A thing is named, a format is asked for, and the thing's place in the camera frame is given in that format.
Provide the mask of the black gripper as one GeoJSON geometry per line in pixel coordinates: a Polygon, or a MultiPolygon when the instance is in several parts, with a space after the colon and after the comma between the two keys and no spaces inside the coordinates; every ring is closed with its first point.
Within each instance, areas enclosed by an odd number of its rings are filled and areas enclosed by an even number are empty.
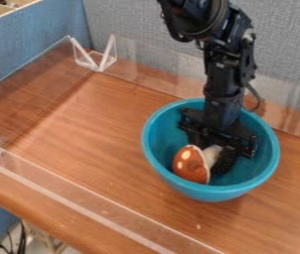
{"type": "Polygon", "coordinates": [[[180,109],[181,120],[179,128],[189,137],[189,143],[203,150],[214,144],[216,163],[212,166],[212,175],[226,175],[238,160],[238,154],[252,158],[258,151],[258,138],[254,132],[246,127],[239,119],[226,128],[215,128],[205,122],[204,111],[183,107],[180,109]]]}

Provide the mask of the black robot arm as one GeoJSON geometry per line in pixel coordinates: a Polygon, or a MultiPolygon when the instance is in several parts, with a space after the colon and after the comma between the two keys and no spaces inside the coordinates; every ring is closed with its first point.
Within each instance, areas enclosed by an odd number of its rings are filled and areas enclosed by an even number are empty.
{"type": "Polygon", "coordinates": [[[230,0],[157,2],[172,38],[193,42],[204,51],[205,105],[201,110],[181,110],[180,128],[200,148],[223,148],[212,174],[224,175],[239,157],[251,158],[256,152],[256,135],[240,121],[244,93],[255,91],[250,82],[258,69],[252,21],[230,0]]]}

